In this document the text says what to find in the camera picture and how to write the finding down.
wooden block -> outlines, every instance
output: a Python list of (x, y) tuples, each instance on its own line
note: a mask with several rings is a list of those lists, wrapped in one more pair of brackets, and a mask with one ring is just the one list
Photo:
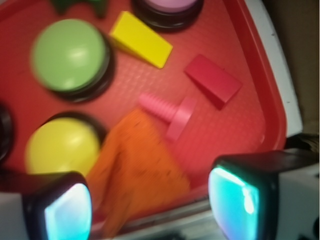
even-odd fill
[(200, 54), (189, 63), (184, 72), (219, 110), (242, 87), (240, 81)]
[(122, 11), (110, 36), (118, 48), (162, 69), (173, 46), (128, 11)]

red wooden block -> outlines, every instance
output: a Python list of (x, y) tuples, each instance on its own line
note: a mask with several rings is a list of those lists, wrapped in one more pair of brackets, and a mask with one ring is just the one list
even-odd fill
[(242, 87), (240, 81), (201, 54), (189, 63), (184, 72), (219, 110)]

textured tray surface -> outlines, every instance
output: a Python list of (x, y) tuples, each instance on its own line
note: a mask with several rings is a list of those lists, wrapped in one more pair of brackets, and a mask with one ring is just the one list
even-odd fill
[[(31, 134), (51, 116), (68, 110), (83, 111), (112, 128), (135, 108), (142, 92), (180, 104), (185, 96), (197, 105), (180, 139), (168, 143), (178, 163), (190, 176), (208, 174), (221, 154), (255, 152), (264, 140), (266, 122), (240, 42), (222, 0), (205, 1), (199, 19), (178, 33), (161, 34), (173, 45), (163, 69), (157, 69), (126, 53), (116, 51), (117, 70), (111, 87), (99, 98), (82, 104), (60, 100), (42, 88), (30, 68), (30, 52), (36, 36), (55, 21), (77, 18), (89, 21), (108, 34), (120, 11), (130, 11), (128, 0), (112, 0), (107, 18), (97, 19), (85, 3), (57, 16), (49, 1), (39, 1), (0, 22), (0, 101), (13, 112), (16, 140), (8, 165), (24, 170), (24, 152)], [(184, 73), (184, 68), (203, 54), (243, 87), (221, 111)], [(154, 119), (165, 135), (168, 125)]]

toy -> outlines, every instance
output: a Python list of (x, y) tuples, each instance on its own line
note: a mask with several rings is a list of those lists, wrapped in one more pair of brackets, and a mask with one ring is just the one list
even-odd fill
[(143, 93), (139, 97), (139, 103), (148, 112), (170, 123), (166, 137), (172, 141), (176, 141), (187, 125), (197, 101), (185, 97), (179, 106), (175, 106), (156, 96)]
[(122, 11), (110, 36), (116, 46), (162, 69), (173, 46), (128, 11)]
[(97, 121), (88, 119), (81, 113), (60, 113), (37, 129), (25, 149), (27, 172), (78, 171), (86, 176), (99, 156), (106, 134)]
[(8, 157), (14, 141), (14, 124), (8, 108), (0, 102), (0, 165)]
[(157, 31), (173, 32), (189, 27), (198, 18), (204, 0), (131, 0), (134, 14)]
[(92, 5), (95, 15), (98, 18), (106, 16), (108, 0), (50, 0), (56, 12), (60, 15), (64, 14), (67, 9), (76, 3), (88, 2)]
[(200, 54), (189, 63), (184, 72), (219, 110), (242, 87), (241, 82)]
[(94, 26), (77, 19), (47, 27), (34, 43), (31, 65), (41, 85), (71, 102), (102, 94), (115, 71), (107, 39)]

pink bolt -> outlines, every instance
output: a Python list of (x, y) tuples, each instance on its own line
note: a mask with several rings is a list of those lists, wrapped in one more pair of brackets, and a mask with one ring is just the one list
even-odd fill
[(152, 94), (142, 93), (139, 97), (139, 103), (148, 112), (170, 123), (166, 137), (176, 141), (194, 112), (197, 101), (185, 97), (180, 106), (176, 106)]

